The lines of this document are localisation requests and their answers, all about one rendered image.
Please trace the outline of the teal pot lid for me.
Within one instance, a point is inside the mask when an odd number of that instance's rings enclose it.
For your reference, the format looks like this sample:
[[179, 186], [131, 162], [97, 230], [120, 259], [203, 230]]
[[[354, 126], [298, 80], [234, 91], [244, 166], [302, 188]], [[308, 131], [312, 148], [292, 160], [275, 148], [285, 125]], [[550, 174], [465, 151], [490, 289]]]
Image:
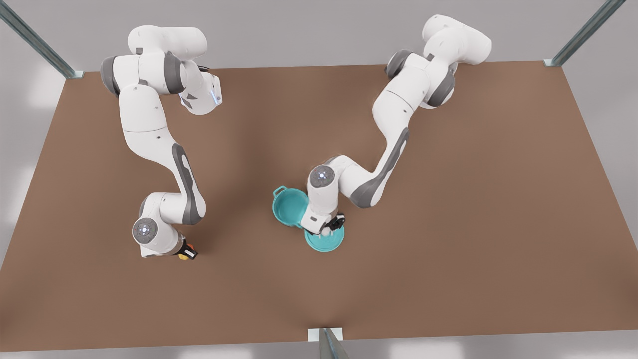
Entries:
[[312, 234], [305, 229], [305, 241], [310, 248], [319, 252], [330, 252], [338, 248], [345, 235], [345, 225], [332, 230], [329, 225], [325, 224], [320, 234]]

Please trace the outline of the teal pot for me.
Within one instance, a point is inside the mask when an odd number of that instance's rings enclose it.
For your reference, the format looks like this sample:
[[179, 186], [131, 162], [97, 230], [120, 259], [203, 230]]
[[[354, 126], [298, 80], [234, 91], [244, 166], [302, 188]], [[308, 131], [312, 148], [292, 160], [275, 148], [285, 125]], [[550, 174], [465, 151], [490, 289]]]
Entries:
[[285, 226], [301, 228], [301, 219], [308, 206], [308, 196], [296, 188], [278, 187], [273, 192], [273, 215]]

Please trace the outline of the silver frame post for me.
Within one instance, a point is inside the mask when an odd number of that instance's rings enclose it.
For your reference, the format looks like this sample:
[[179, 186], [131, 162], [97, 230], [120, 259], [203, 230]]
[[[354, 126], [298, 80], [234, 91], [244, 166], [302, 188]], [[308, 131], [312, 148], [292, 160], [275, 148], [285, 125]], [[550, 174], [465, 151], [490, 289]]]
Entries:
[[342, 345], [343, 328], [307, 329], [308, 342], [319, 343], [319, 359], [350, 359]]
[[590, 16], [578, 32], [551, 59], [544, 59], [546, 67], [561, 67], [579, 48], [626, 2], [627, 0], [606, 0]]
[[56, 71], [59, 71], [65, 79], [82, 79], [84, 77], [84, 71], [74, 70], [4, 0], [0, 0], [0, 19]]

